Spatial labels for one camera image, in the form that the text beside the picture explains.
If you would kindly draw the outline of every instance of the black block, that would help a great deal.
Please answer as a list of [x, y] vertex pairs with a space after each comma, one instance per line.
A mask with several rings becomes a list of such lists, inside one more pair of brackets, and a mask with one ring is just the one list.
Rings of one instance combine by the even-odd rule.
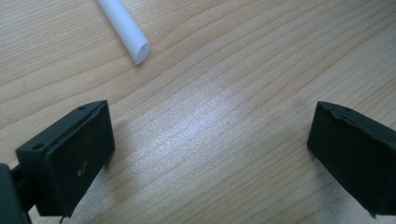
[[23, 224], [30, 219], [23, 211], [17, 188], [8, 166], [0, 163], [0, 223]]
[[114, 152], [107, 101], [73, 110], [16, 152], [38, 186], [40, 215], [70, 217]]
[[318, 102], [308, 148], [372, 216], [396, 215], [396, 132], [349, 108]]

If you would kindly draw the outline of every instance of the white plastic tube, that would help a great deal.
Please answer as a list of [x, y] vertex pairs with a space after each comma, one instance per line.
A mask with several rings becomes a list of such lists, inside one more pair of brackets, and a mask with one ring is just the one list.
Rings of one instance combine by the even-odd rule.
[[98, 2], [134, 58], [134, 62], [140, 64], [145, 61], [149, 55], [149, 41], [122, 2], [120, 0], [98, 0]]

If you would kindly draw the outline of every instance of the wood grain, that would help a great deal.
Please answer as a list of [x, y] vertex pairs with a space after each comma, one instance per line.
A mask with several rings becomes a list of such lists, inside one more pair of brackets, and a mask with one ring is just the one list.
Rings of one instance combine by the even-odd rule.
[[0, 4], [0, 162], [110, 103], [117, 151], [64, 223], [396, 222], [306, 148], [319, 100], [396, 129], [394, 1], [123, 2], [151, 43], [139, 66], [94, 1]]

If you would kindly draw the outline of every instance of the table surface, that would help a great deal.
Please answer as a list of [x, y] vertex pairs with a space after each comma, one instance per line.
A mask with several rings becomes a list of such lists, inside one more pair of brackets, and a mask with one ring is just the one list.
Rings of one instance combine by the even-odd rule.
[[141, 65], [95, 1], [1, 3], [0, 162], [109, 101], [116, 153], [64, 223], [396, 222], [306, 147], [317, 101], [396, 129], [394, 1], [123, 2], [150, 40]]

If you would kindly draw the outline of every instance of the white cylinder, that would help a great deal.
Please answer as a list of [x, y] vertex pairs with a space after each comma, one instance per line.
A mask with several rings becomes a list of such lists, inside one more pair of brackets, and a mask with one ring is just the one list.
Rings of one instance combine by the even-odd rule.
[[98, 2], [134, 58], [134, 62], [140, 64], [145, 61], [149, 55], [149, 41], [122, 2], [120, 0], [98, 0]]

